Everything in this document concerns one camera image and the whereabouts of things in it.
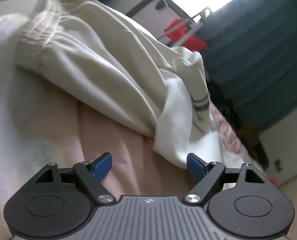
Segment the white zip-up jacket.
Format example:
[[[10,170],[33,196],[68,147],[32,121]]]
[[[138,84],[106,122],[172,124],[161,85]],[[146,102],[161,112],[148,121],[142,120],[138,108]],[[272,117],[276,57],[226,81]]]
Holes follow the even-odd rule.
[[[147,137],[178,167],[221,161],[203,59],[170,48],[97,0],[46,0],[23,29],[17,65]]]

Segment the pile of dark clothes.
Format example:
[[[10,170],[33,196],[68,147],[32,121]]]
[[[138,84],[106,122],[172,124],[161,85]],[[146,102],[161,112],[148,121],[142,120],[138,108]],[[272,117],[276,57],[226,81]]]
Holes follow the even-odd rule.
[[[269,159],[260,143],[258,130],[241,121],[232,100],[224,97],[215,81],[207,77],[206,85],[210,92],[210,113],[219,132],[221,147],[227,153],[239,155],[244,161],[255,161],[266,170]]]

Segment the pastel tie-dye bed quilt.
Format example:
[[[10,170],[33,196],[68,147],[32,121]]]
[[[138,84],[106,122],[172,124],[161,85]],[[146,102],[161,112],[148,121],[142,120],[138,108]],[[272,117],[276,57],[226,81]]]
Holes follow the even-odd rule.
[[[104,185],[115,196],[182,195],[192,178],[153,151],[153,140],[78,101],[35,73],[16,67],[24,15],[0,17],[0,239],[9,198],[47,163],[70,167],[113,155]]]

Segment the teal curtain right panel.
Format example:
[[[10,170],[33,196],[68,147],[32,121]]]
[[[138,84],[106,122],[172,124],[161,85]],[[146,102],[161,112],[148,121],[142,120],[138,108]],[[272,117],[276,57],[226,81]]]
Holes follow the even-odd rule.
[[[232,0],[200,35],[205,69],[245,124],[266,129],[297,107],[297,0]]]

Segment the red cloth on stand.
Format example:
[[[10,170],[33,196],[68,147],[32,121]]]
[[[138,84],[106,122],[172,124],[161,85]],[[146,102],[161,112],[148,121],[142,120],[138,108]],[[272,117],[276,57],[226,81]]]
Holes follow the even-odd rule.
[[[183,46],[190,51],[201,51],[208,48],[207,43],[197,36],[197,32],[204,25],[204,22],[193,23],[184,19],[175,19],[164,29],[164,32],[175,46],[180,41],[178,46]]]

